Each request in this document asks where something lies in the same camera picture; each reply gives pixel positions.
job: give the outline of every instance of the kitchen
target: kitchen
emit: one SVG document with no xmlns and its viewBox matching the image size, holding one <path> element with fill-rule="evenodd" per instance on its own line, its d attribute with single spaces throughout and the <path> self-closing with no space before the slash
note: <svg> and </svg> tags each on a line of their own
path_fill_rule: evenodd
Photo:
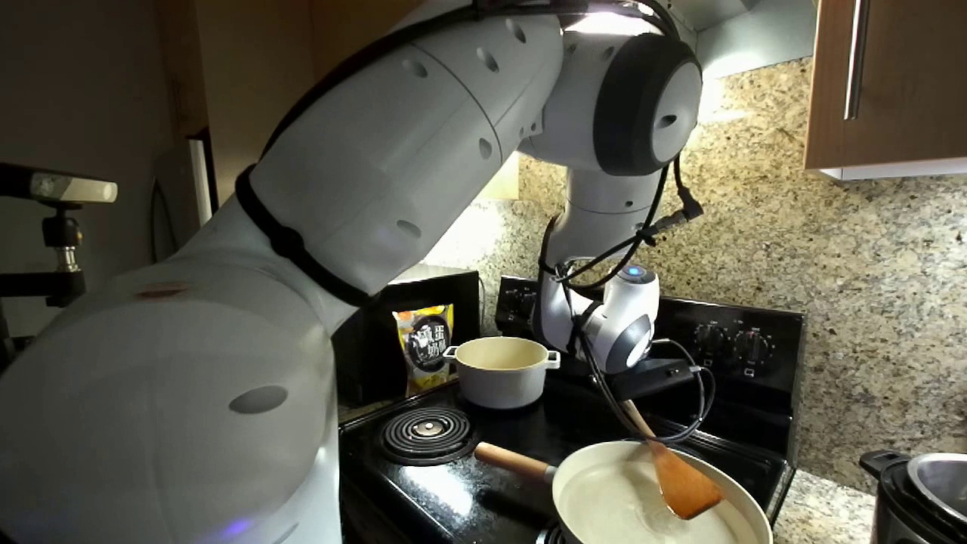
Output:
<svg viewBox="0 0 967 544">
<path fill-rule="evenodd" d="M 79 12 L 63 12 L 63 21 L 57 15 L 48 24 L 60 21 L 60 33 L 73 27 L 73 45 L 100 45 L 85 70 L 109 60 L 124 79 L 112 82 L 109 73 L 97 73 L 100 85 L 79 88 L 85 76 L 33 70 L 33 82 L 57 88 L 54 97 L 6 85 L 0 103 L 9 130 L 0 133 L 0 148 L 6 160 L 121 169 L 124 202 L 115 212 L 82 218 L 85 227 L 91 224 L 82 257 L 97 281 L 148 263 L 142 218 L 148 215 L 151 157 L 166 145 L 169 115 L 160 60 L 151 60 L 151 54 L 160 57 L 151 42 L 154 12 L 136 3 L 112 3 L 100 18 Z M 15 36 L 15 45 L 3 51 L 30 42 L 24 30 L 3 36 Z M 139 42 L 127 51 L 142 57 L 115 57 L 121 39 L 124 45 Z M 3 66 L 24 70 L 15 57 L 3 57 Z M 961 372 L 967 348 L 958 342 L 967 320 L 958 275 L 967 257 L 961 236 L 967 178 L 840 184 L 807 172 L 810 76 L 813 60 L 795 60 L 707 85 L 707 94 L 719 97 L 707 103 L 683 157 L 686 181 L 707 215 L 644 251 L 644 263 L 659 269 L 665 293 L 683 299 L 801 311 L 807 342 L 798 465 L 873 490 L 855 465 L 864 450 L 967 447 Z M 30 118 L 24 103 L 33 100 L 45 109 L 60 103 L 60 109 Z M 39 263 L 42 257 L 21 254 L 36 236 L 36 221 L 24 221 L 21 206 L 6 209 L 6 233 L 21 233 L 24 242 L 3 248 L 3 266 Z M 556 212 L 562 212 L 562 172 L 523 157 L 520 196 L 474 202 L 429 263 L 474 266 L 493 293 L 502 275 L 532 275 L 544 221 Z M 496 236 L 468 245 L 474 239 L 468 233 L 480 224 L 496 227 Z"/>
</svg>

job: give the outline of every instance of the pot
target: pot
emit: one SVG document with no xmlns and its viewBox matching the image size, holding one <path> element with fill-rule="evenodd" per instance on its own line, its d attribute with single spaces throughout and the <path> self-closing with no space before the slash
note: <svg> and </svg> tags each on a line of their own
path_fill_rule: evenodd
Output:
<svg viewBox="0 0 967 544">
<path fill-rule="evenodd" d="M 574 450 L 559 468 L 505 447 L 477 444 L 477 459 L 520 474 L 550 478 L 553 508 L 571 541 L 613 544 L 771 544 L 774 532 L 755 499 L 716 465 L 677 450 L 722 487 L 722 502 L 692 520 L 671 514 L 659 493 L 650 450 L 641 441 L 598 441 Z"/>
<path fill-rule="evenodd" d="M 544 372 L 559 369 L 562 357 L 538 342 L 517 335 L 487 335 L 447 351 L 459 393 L 471 405 L 508 411 L 541 399 Z"/>
<path fill-rule="evenodd" d="M 876 487 L 873 544 L 964 544 L 967 456 L 870 450 L 858 462 Z"/>
</svg>

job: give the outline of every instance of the white frying pan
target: white frying pan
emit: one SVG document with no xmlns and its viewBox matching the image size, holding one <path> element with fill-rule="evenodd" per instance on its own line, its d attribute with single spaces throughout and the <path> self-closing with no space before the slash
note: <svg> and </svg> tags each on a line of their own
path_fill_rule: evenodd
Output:
<svg viewBox="0 0 967 544">
<path fill-rule="evenodd" d="M 725 496 L 695 520 L 680 520 L 668 511 L 653 456 L 641 441 L 589 444 L 559 468 L 484 441 L 474 453 L 520 474 L 553 474 L 553 508 L 571 538 L 583 544 L 774 544 L 755 499 L 725 471 L 683 450 L 677 453 L 713 478 Z"/>
</svg>

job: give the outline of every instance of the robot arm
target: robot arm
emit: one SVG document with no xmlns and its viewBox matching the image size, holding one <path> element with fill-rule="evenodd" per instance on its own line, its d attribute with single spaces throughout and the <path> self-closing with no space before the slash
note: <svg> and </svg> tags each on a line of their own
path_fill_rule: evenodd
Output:
<svg viewBox="0 0 967 544">
<path fill-rule="evenodd" d="M 82 296 L 18 357 L 0 378 L 3 532 L 24 544 L 338 541 L 329 335 L 354 302 L 414 266 L 517 148 L 571 166 L 550 269 L 650 221 L 656 169 L 680 151 L 695 103 L 689 118 L 644 100 L 698 97 L 695 73 L 695 88 L 644 94 L 650 63 L 610 70 L 623 42 L 595 63 L 598 42 L 577 39 L 568 57 L 556 15 L 496 6 L 414 24 L 338 70 L 181 254 Z M 629 76 L 629 97 L 601 94 Z M 610 142 L 635 124 L 677 139 L 623 130 Z M 656 308 L 619 299 L 656 299 L 647 278 L 586 302 L 595 360 L 616 354 L 607 345 L 623 360 L 644 351 L 641 314 Z M 565 342 L 556 329 L 583 305 L 559 272 L 544 284 L 544 329 Z"/>
</svg>

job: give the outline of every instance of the kitchen counter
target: kitchen counter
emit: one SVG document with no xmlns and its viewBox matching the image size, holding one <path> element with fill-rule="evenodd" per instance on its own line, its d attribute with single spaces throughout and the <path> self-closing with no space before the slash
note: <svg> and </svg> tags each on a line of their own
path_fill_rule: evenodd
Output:
<svg viewBox="0 0 967 544">
<path fill-rule="evenodd" d="M 876 496 L 795 471 L 777 544 L 870 544 Z"/>
</svg>

